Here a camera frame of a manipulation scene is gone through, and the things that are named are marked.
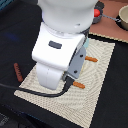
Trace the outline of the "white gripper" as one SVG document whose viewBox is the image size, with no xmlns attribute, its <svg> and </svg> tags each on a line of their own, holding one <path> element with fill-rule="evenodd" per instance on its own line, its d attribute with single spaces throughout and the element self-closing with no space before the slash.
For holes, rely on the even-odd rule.
<svg viewBox="0 0 128 128">
<path fill-rule="evenodd" d="M 55 90 L 60 79 L 79 77 L 86 55 L 84 39 L 83 34 L 57 35 L 41 23 L 32 59 L 37 62 L 37 77 L 43 87 Z"/>
</svg>

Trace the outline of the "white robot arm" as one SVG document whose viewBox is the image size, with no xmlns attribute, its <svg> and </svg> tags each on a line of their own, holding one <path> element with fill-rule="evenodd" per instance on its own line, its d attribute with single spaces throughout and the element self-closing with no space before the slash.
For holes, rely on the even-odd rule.
<svg viewBox="0 0 128 128">
<path fill-rule="evenodd" d="M 55 90 L 62 77 L 77 79 L 84 62 L 88 31 L 98 0 L 38 0 L 40 32 L 32 51 L 39 83 Z"/>
</svg>

